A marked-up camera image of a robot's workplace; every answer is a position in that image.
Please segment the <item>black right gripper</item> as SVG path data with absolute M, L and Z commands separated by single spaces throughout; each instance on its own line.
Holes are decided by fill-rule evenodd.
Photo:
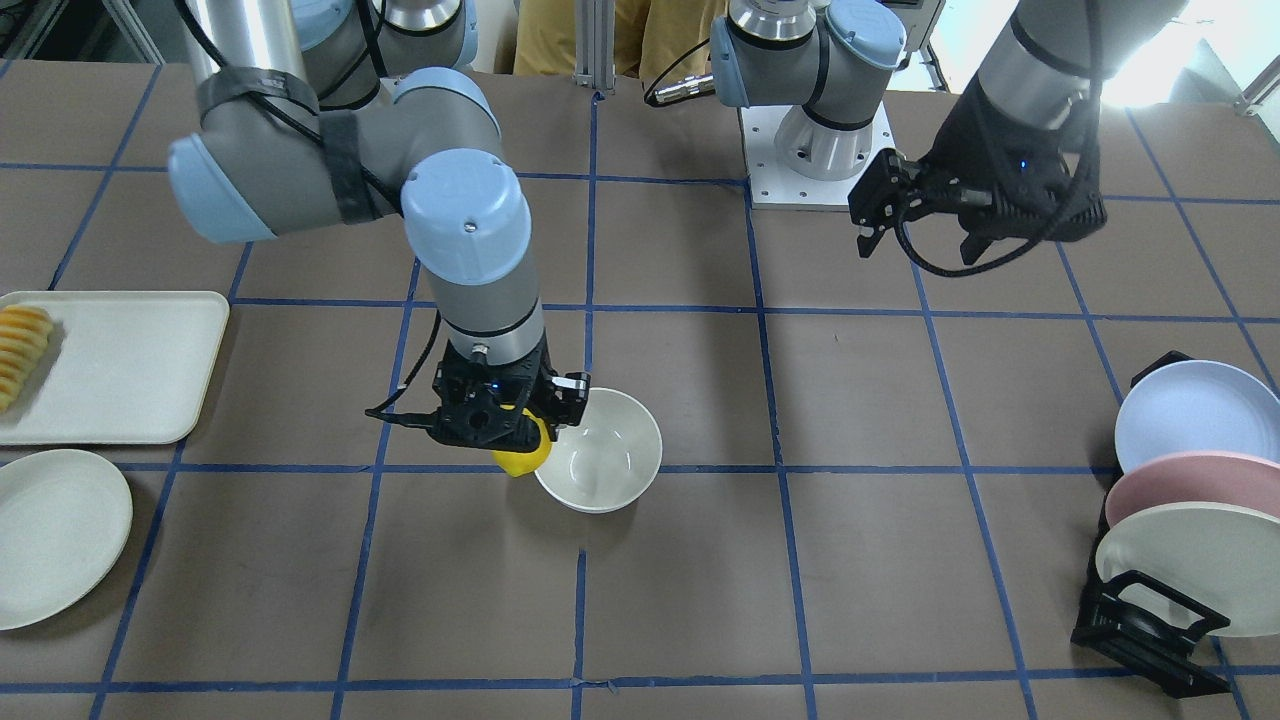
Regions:
M 547 429 L 532 414 L 549 365 L 547 342 L 517 361 L 492 365 L 480 355 L 447 346 L 431 383 L 440 398 L 428 415 L 428 434 L 440 445 L 463 448 L 539 448 Z M 588 372 L 552 374 L 545 383 L 549 433 L 579 427 L 593 386 Z

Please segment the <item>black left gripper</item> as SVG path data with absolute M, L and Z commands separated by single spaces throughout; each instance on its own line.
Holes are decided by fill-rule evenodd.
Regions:
M 1055 129 L 1027 126 L 1002 113 L 978 85 L 961 94 L 929 151 L 914 161 L 881 149 L 847 195 L 858 228 L 858 256 L 870 258 L 886 232 L 913 261 L 923 256 L 906 232 L 908 209 L 957 215 L 968 233 L 960 243 L 964 266 L 1001 240 L 1076 242 L 1107 220 L 1100 191 L 1100 109 L 1085 100 Z

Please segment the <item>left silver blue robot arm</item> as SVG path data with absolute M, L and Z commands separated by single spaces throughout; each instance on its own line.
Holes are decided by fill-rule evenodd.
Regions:
M 916 160 L 896 149 L 820 163 L 868 136 L 906 31 L 878 1 L 731 1 L 710 24 L 728 108 L 786 106 L 777 149 L 803 176 L 855 178 L 847 214 L 869 258 L 887 232 L 913 264 L 959 278 L 1107 220 L 1100 191 L 1105 83 L 1181 1 L 1020 1 Z

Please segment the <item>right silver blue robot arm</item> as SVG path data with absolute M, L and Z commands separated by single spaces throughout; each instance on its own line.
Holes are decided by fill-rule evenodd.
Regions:
M 456 65 L 411 70 L 390 101 L 325 110 L 288 1 L 178 1 L 192 40 L 200 129 L 168 176 L 189 224 L 253 243 L 397 215 L 447 346 L 429 413 L 366 415 L 456 447 L 531 452 L 582 420 L 585 372 L 552 365 L 532 218 L 500 127 Z

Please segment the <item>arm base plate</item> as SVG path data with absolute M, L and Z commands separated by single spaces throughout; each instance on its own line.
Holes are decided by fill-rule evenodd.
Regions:
M 739 111 L 753 201 L 764 209 L 847 211 L 847 197 L 876 155 L 895 146 L 884 105 L 869 124 L 836 131 L 800 106 Z

